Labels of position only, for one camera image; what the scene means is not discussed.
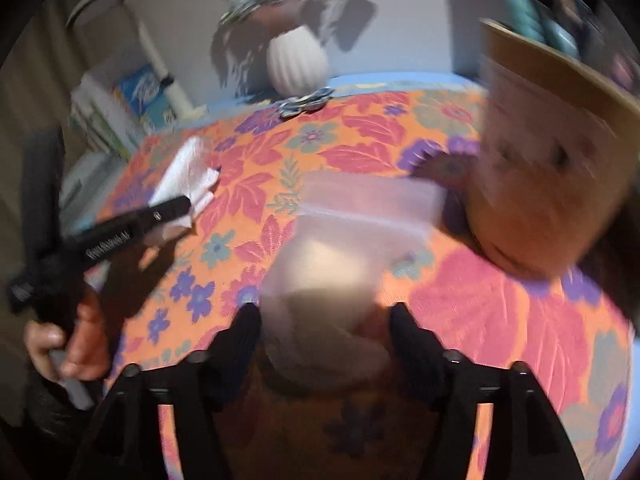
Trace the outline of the person's left hand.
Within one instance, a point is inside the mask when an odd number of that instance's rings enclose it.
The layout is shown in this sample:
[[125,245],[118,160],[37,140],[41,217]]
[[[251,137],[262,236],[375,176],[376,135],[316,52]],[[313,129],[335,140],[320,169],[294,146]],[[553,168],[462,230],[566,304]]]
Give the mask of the person's left hand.
[[24,344],[35,370],[49,382],[63,378],[83,382],[100,379],[111,370],[106,324],[96,291],[85,286],[77,306],[76,324],[70,340],[56,325],[29,321]]

